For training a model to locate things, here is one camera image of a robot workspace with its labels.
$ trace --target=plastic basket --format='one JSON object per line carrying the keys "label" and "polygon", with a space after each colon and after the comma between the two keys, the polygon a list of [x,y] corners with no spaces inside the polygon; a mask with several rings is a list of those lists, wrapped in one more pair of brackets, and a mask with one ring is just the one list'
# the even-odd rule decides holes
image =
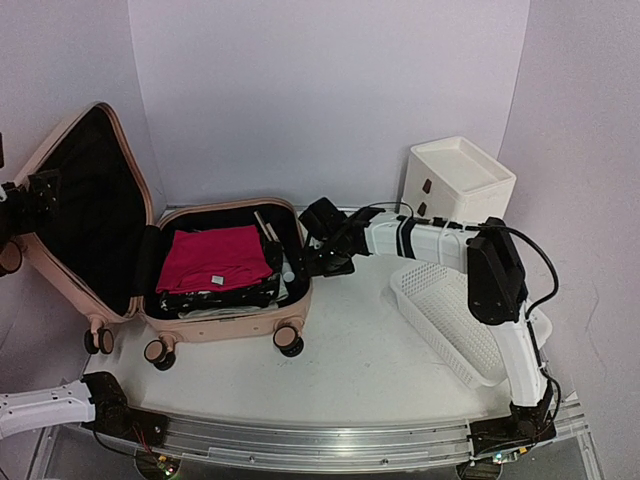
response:
{"label": "plastic basket", "polygon": [[[432,263],[413,263],[391,276],[400,313],[470,388],[492,387],[507,378],[486,325],[467,307],[467,276]],[[532,314],[542,346],[551,334],[544,314]]]}

